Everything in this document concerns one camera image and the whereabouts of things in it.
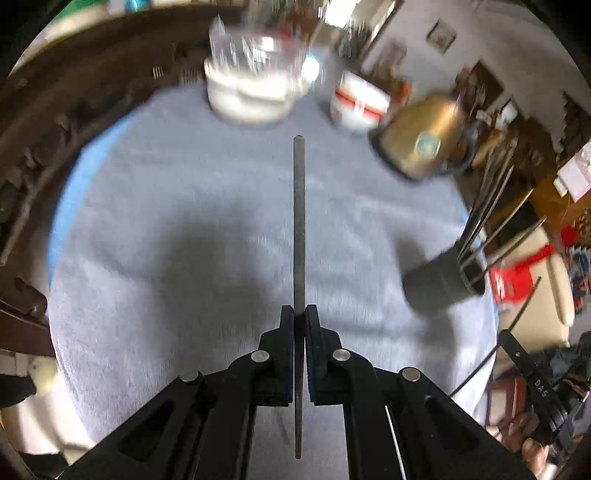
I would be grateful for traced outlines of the person's right hand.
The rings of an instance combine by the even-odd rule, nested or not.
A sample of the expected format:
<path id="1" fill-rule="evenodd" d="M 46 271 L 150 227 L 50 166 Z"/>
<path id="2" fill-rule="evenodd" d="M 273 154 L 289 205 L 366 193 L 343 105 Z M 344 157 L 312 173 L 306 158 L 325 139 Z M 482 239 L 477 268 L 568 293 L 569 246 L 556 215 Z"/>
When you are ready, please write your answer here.
<path id="1" fill-rule="evenodd" d="M 558 467 L 549 460 L 550 446 L 529 434 L 537 420 L 532 408 L 509 417 L 501 407 L 490 407 L 485 428 L 495 440 L 522 460 L 537 479 L 555 479 Z"/>

